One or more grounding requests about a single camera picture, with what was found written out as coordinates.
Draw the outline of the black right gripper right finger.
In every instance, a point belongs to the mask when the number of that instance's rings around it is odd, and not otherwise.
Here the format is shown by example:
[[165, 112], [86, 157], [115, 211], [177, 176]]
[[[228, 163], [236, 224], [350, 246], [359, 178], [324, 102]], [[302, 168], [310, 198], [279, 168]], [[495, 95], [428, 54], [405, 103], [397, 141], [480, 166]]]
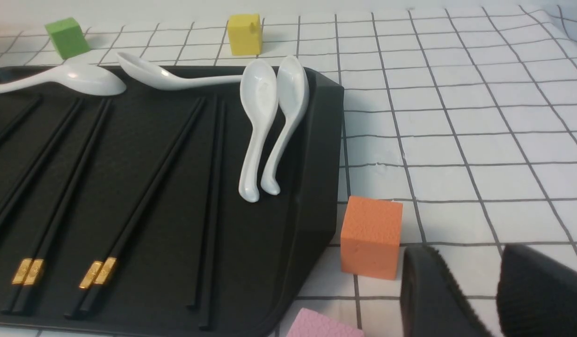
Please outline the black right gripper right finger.
[[525, 245], [506, 245], [497, 314], [505, 337], [577, 337], [577, 271]]

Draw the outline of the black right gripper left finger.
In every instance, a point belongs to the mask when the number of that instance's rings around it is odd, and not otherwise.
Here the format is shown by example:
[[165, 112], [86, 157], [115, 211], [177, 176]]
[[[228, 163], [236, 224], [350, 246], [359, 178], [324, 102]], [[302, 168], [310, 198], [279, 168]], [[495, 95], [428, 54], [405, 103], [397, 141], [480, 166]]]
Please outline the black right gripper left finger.
[[491, 337], [438, 250], [407, 247], [400, 290], [405, 337]]

